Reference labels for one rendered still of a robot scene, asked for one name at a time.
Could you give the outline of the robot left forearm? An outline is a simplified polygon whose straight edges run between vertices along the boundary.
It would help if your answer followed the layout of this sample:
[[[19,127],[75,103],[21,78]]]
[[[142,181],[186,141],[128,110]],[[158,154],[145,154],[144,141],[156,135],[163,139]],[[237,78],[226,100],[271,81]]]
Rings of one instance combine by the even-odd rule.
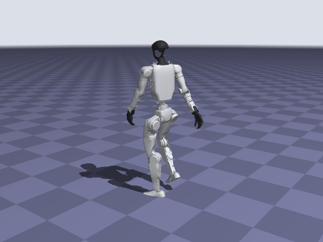
[[[141,97],[139,96],[139,90],[135,89],[133,99],[130,103],[130,106],[128,107],[128,111],[131,113],[132,110],[136,110],[137,105],[139,101],[141,100]]]

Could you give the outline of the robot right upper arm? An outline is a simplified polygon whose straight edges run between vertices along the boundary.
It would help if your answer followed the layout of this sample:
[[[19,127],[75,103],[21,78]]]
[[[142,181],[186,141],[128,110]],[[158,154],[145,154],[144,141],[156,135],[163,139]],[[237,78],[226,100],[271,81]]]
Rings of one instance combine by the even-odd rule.
[[[180,65],[174,65],[175,67],[175,78],[177,80],[177,83],[179,84],[178,92],[179,94],[183,95],[188,92],[188,89],[185,84],[185,79],[182,74],[182,68]]]

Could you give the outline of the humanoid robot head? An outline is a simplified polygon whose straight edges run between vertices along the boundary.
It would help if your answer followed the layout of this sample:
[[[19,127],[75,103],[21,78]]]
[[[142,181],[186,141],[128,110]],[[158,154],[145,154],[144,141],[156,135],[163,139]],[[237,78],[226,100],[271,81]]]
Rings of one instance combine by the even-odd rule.
[[[169,63],[165,61],[165,57],[163,57],[165,49],[169,48],[168,44],[165,41],[159,40],[159,41],[156,41],[151,47],[153,51],[153,56],[158,61],[157,65],[160,65],[160,66],[169,65]],[[159,52],[162,52],[160,57],[157,57],[155,55],[155,50],[159,50]]]

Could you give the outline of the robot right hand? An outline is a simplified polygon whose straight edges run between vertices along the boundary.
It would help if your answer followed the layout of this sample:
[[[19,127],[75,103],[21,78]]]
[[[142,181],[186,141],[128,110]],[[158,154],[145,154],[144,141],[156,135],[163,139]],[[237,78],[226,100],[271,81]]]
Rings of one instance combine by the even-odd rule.
[[[199,129],[203,124],[203,119],[202,119],[201,115],[198,113],[199,111],[198,111],[197,107],[193,106],[193,109],[194,109],[194,112],[192,114],[194,114],[194,117],[195,117],[195,125],[194,126],[196,126],[196,124],[198,123],[198,127],[196,129]]]

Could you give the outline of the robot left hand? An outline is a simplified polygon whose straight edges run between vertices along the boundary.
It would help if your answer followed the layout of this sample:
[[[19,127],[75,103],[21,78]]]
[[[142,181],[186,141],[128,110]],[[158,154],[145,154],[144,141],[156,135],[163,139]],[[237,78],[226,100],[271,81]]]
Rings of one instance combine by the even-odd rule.
[[[134,123],[132,123],[132,119],[133,119],[132,115],[134,114],[134,112],[135,110],[132,110],[131,113],[129,111],[127,112],[127,120],[131,125],[135,125]]]

